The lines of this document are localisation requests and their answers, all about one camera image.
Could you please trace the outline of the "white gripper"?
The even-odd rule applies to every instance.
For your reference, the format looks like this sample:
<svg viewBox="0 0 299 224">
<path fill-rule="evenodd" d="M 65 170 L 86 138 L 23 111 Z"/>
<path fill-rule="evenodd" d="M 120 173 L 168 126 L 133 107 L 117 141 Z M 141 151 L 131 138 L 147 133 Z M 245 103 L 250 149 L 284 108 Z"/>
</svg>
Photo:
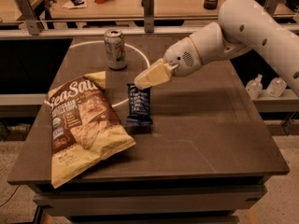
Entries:
<svg viewBox="0 0 299 224">
<path fill-rule="evenodd" d="M 159 59 L 135 77 L 135 85 L 144 90 L 171 80 L 186 77 L 202 67 L 199 53 L 189 37 L 179 40 L 168 48 L 164 59 Z"/>
</svg>

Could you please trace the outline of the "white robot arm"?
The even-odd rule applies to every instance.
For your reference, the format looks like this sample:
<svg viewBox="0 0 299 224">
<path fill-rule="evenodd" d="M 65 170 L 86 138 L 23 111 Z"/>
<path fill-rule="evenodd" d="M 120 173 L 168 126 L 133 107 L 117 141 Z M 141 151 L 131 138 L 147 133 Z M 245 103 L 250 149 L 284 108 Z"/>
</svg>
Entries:
<svg viewBox="0 0 299 224">
<path fill-rule="evenodd" d="M 254 0 L 226 0 L 216 22 L 172 45 L 163 58 L 135 77 L 135 85 L 140 90 L 157 86 L 251 49 L 299 95 L 299 36 L 274 21 Z"/>
</svg>

